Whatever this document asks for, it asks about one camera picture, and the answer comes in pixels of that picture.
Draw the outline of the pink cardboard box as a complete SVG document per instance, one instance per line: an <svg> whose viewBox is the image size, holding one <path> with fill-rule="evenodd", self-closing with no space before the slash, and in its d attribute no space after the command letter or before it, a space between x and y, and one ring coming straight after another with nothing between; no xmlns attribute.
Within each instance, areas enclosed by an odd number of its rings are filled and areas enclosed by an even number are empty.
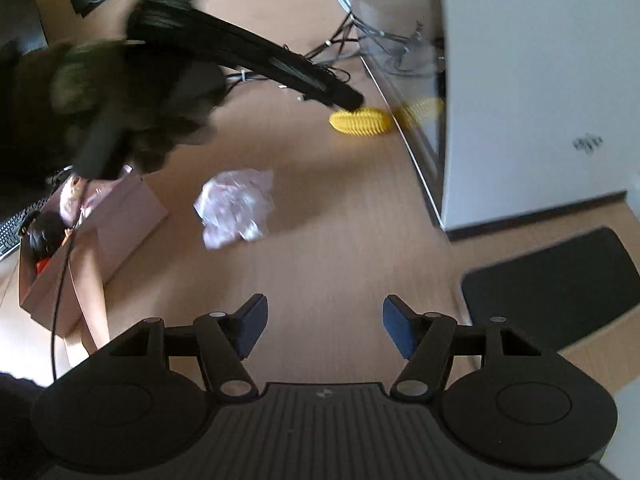
<svg viewBox="0 0 640 480"><path fill-rule="evenodd" d="M60 247L42 270L27 240L18 259L18 302L47 330L67 338L85 327L92 353L111 340L104 286L165 220L168 211L142 177L125 177L94 190L106 196L82 220L72 252Z"/></svg>

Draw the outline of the pink tissue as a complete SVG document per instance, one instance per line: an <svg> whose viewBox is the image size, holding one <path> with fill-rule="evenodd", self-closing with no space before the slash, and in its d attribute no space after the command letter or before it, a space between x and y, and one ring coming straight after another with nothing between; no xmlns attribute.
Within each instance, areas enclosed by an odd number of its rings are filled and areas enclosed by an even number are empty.
<svg viewBox="0 0 640 480"><path fill-rule="evenodd" d="M273 211L272 186L273 172L255 169L225 171L206 181L193 204L204 246L213 250L263 238Z"/></svg>

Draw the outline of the pink fluffy doll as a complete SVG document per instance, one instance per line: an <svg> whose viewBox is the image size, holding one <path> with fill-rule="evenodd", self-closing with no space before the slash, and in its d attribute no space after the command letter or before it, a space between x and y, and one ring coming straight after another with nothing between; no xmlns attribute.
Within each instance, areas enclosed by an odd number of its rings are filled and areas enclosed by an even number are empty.
<svg viewBox="0 0 640 480"><path fill-rule="evenodd" d="M66 226L83 222L111 193L113 183L87 180L72 174L63 184L58 202L58 213Z"/></svg>

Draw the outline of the red round toy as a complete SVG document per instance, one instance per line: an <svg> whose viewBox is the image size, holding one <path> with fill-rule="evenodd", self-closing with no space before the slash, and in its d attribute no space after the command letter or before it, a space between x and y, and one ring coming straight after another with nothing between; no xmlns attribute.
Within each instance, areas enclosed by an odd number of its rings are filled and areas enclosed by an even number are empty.
<svg viewBox="0 0 640 480"><path fill-rule="evenodd" d="M49 264L49 262L51 261L50 258L43 258L41 260L39 260L36 263L36 274L39 275L43 272L43 270L47 267L47 265Z"/></svg>

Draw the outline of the black curved monitor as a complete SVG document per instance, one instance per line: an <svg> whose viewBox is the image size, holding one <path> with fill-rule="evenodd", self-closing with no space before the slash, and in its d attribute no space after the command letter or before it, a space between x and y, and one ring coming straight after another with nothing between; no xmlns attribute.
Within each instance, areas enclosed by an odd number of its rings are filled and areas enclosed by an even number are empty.
<svg viewBox="0 0 640 480"><path fill-rule="evenodd" d="M1 47L24 54L48 46L36 0L1 0Z"/></svg>

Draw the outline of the glass panel computer case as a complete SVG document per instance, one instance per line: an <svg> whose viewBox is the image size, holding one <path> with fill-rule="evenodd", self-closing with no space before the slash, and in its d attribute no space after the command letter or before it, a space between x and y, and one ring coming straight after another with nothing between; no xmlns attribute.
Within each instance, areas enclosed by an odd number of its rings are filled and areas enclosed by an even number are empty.
<svg viewBox="0 0 640 480"><path fill-rule="evenodd" d="M352 0L450 238L639 205L639 0Z"/></svg>

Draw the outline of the black mechanical keyboard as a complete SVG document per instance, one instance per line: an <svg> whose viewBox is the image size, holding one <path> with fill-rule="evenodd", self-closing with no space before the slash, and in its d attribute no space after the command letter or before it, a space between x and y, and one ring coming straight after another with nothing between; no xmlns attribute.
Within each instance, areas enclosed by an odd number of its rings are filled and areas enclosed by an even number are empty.
<svg viewBox="0 0 640 480"><path fill-rule="evenodd" d="M20 246L21 237L18 235L25 219L34 211L41 210L47 203L47 199L43 197L35 203L27 206L14 216L1 221L0 226L0 259L3 260L12 252L15 252Z"/></svg>

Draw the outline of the black plush toy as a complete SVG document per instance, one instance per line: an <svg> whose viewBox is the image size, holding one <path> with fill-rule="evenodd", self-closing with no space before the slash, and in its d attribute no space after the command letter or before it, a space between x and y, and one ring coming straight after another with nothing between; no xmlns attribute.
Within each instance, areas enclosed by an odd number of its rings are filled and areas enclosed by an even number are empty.
<svg viewBox="0 0 640 480"><path fill-rule="evenodd" d="M23 237L35 263L50 259L66 239L66 224L56 210L33 211L24 222Z"/></svg>

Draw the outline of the black mouse pad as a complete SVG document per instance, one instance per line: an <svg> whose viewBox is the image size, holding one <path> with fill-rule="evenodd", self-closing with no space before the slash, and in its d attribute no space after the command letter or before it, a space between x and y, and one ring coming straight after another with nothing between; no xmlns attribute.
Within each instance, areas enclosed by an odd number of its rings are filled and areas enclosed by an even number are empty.
<svg viewBox="0 0 640 480"><path fill-rule="evenodd" d="M610 228L465 273L461 296L471 322L502 316L560 351L639 304L639 272Z"/></svg>

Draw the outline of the yellow toy corn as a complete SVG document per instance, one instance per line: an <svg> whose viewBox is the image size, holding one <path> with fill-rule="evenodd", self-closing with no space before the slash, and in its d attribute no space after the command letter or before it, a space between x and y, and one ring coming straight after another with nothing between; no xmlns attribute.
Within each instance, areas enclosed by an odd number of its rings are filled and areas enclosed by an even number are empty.
<svg viewBox="0 0 640 480"><path fill-rule="evenodd" d="M349 136L379 136L393 128L393 118L384 110L363 107L354 112L334 112L329 117L330 126Z"/></svg>

